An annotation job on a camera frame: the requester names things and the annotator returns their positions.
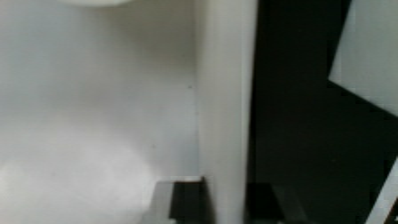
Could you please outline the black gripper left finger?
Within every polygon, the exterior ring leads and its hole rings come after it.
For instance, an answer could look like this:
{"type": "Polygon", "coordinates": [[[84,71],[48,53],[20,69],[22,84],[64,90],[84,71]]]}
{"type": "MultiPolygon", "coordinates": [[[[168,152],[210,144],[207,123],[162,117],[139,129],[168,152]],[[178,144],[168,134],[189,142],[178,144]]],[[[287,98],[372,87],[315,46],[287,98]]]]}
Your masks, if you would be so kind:
{"type": "Polygon", "coordinates": [[[210,224],[208,187],[203,177],[184,177],[157,183],[141,224],[210,224]]]}

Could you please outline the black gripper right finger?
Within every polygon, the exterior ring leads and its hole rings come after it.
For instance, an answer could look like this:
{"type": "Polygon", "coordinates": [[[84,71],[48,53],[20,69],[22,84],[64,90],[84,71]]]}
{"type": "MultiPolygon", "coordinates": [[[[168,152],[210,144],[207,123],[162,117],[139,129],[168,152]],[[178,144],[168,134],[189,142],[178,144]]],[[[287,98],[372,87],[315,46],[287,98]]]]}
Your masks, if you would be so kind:
{"type": "Polygon", "coordinates": [[[299,196],[288,185],[247,184],[246,224],[310,224],[299,196]]]}

